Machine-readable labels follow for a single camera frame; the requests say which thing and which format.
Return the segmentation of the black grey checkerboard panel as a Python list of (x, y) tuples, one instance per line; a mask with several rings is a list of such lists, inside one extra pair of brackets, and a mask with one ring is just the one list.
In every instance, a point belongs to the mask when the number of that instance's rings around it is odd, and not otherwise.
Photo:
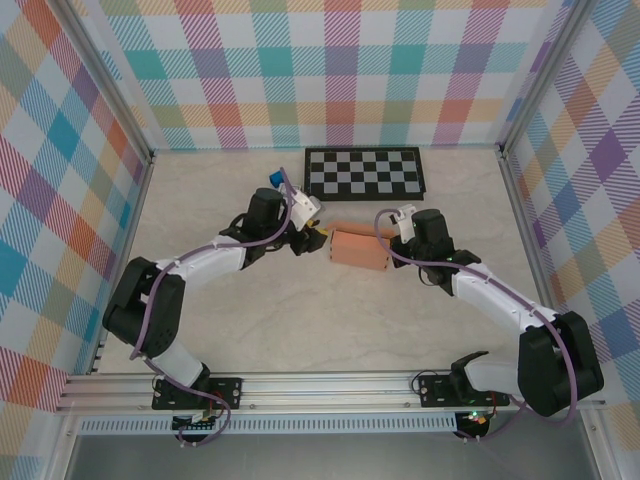
[(422, 200), (417, 147), (307, 148), (303, 191), (322, 202)]

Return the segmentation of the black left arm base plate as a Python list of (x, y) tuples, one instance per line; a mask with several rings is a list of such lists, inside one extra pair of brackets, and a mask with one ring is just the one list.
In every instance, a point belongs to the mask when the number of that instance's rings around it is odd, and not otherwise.
[[(206, 382), (199, 382), (192, 389), (222, 398), (232, 410), (240, 406), (243, 380), (238, 377), (210, 377)], [(220, 409), (208, 397), (188, 393), (166, 379), (155, 379), (153, 384), (151, 408), (153, 410), (205, 410)]]

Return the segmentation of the grey metal panel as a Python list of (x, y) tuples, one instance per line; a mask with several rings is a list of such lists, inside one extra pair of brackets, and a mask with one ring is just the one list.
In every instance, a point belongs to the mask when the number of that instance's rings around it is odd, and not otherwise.
[(65, 480), (600, 480), (578, 435), (526, 447), (450, 435), (229, 435), (204, 448), (170, 436), (83, 436)]

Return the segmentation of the small controller circuit board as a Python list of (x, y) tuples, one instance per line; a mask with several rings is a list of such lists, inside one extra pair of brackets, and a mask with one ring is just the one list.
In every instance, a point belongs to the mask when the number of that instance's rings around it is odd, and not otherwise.
[(205, 416), (203, 413), (179, 413), (171, 420), (171, 430), (183, 435), (211, 434), (218, 427), (216, 416)]
[(488, 424), (492, 416), (491, 412), (477, 410), (459, 413), (457, 415), (458, 428), (471, 428)]

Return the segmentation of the aluminium frame post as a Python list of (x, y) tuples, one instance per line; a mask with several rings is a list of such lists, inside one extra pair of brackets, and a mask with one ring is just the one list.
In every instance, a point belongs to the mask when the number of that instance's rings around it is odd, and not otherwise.
[(526, 128), (535, 110), (558, 75), (564, 60), (576, 41), (584, 23), (599, 0), (558, 0), (558, 11), (544, 30), (544, 38), (523, 84), (511, 105), (511, 110), (496, 142), (498, 158), (506, 162)]
[(142, 155), (145, 163), (152, 164), (153, 150), (139, 128), (98, 48), (84, 27), (81, 17), (76, 13), (71, 0), (47, 0), (47, 2), (71, 38), (72, 44), (78, 50), (98, 89), (104, 94), (107, 103), (113, 109), (127, 138), (132, 141), (135, 150)]

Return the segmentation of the aluminium mounting rail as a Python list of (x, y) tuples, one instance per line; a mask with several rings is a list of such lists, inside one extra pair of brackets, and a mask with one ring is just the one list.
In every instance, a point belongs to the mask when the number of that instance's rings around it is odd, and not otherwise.
[[(233, 414), (418, 413), (418, 380), (411, 371), (222, 373), (243, 380)], [(56, 412), (60, 415), (206, 413), (153, 410), (153, 374), (92, 374), (67, 380)]]

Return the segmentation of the salmon paper box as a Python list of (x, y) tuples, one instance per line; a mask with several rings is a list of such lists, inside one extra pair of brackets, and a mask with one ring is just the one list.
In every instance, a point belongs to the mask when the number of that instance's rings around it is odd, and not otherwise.
[(386, 271), (390, 255), (378, 241), (372, 224), (335, 221), (330, 233), (329, 258), (333, 263)]

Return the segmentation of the aluminium table side rail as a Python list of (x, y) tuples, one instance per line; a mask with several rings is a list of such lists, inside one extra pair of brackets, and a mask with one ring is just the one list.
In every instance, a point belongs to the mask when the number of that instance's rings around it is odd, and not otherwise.
[(495, 154), (511, 208), (516, 219), (525, 255), (536, 287), (539, 303), (544, 307), (556, 309), (556, 299), (554, 294), (551, 292), (551, 288), (545, 275), (539, 245), (537, 243), (533, 227), (528, 222), (524, 200), (518, 188), (515, 175), (512, 171), (507, 155), (500, 149), (497, 149)]
[(113, 267), (112, 275), (110, 277), (109, 289), (104, 296), (104, 301), (100, 304), (100, 310), (95, 323), (95, 328), (91, 331), (92, 337), (89, 344), (90, 350), (82, 367), (82, 375), (91, 375), (97, 372), (97, 363), (99, 361), (98, 351), (102, 348), (102, 345), (105, 342), (107, 336), (107, 333), (105, 332), (102, 325), (102, 319), (110, 302), (110, 298), (115, 292), (118, 281), (121, 278), (122, 273), (127, 265), (128, 258), (135, 239), (136, 230), (139, 225), (142, 209), (144, 207), (144, 202), (146, 200), (149, 185), (153, 175), (155, 160), (156, 153), (154, 151), (151, 151), (145, 158), (141, 181), (134, 198), (133, 207), (130, 210), (130, 214), (125, 224), (124, 233), (119, 237), (120, 250), (118, 252), (118, 255), (116, 256), (116, 263)]

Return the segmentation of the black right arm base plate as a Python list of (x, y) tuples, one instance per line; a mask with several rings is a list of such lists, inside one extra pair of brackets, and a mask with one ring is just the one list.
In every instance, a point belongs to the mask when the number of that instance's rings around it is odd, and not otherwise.
[(421, 375), (418, 377), (418, 393), (423, 408), (431, 407), (503, 407), (510, 404), (506, 394), (471, 391), (456, 392), (447, 375)]

